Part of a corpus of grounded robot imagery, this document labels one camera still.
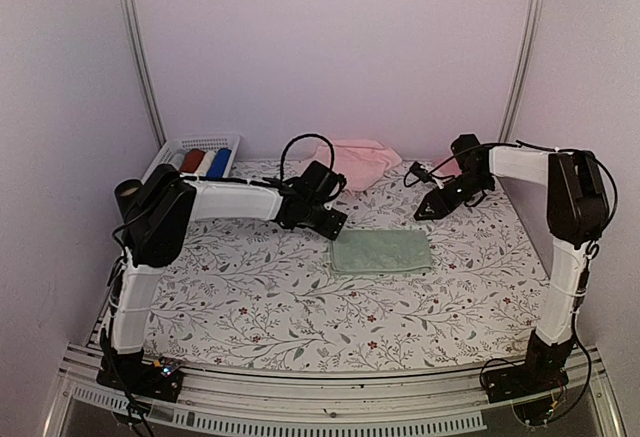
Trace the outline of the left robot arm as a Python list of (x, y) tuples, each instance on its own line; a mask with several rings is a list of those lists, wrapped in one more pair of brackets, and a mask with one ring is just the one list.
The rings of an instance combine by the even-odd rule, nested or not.
[(143, 348), (151, 301), (165, 269), (180, 255), (188, 227), (215, 219), (256, 219), (285, 230), (309, 229), (335, 240), (347, 216), (332, 207), (347, 179), (313, 161), (302, 175), (262, 181), (184, 174), (160, 164), (126, 197), (123, 225), (124, 271), (107, 325), (109, 347), (117, 355), (108, 367), (128, 391), (148, 383), (148, 369), (132, 355)]

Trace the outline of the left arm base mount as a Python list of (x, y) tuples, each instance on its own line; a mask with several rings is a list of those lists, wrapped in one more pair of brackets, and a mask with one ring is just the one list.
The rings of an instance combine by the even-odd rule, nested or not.
[(176, 403), (181, 393), (184, 373), (180, 370), (166, 375), (160, 368), (144, 363), (135, 356), (115, 356), (109, 363), (104, 357), (96, 382), (104, 387), (125, 391), (134, 397), (147, 397)]

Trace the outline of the green towel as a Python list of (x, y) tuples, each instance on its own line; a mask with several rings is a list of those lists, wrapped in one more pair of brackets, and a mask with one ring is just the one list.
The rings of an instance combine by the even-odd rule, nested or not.
[(430, 272), (430, 241), (422, 230), (343, 230), (331, 243), (330, 269), (341, 275)]

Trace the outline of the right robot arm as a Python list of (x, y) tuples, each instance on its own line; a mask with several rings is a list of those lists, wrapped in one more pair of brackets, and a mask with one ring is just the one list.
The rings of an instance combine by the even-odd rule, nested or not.
[(522, 141), (482, 143), (473, 134), (451, 145), (458, 172), (441, 176), (415, 162), (409, 173), (434, 188), (420, 202), (417, 221), (441, 220), (460, 205), (471, 207), (494, 190), (499, 178), (541, 185), (546, 222), (553, 240), (552, 270), (541, 318), (532, 332), (517, 384), (537, 393), (552, 381), (578, 342), (577, 313), (586, 295), (590, 261), (611, 223), (618, 196), (608, 169), (591, 151), (542, 147)]

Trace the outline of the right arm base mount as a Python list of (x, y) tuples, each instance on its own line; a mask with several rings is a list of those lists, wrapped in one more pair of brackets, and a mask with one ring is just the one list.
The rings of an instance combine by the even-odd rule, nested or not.
[(587, 357), (587, 376), (577, 397), (564, 410), (568, 396), (569, 377), (565, 365), (542, 357), (540, 362), (529, 359), (515, 364), (506, 359), (487, 361), (480, 370), (479, 384), (490, 403), (527, 401), (512, 406), (515, 417), (530, 428), (546, 427), (570, 414), (589, 390), (593, 364)]

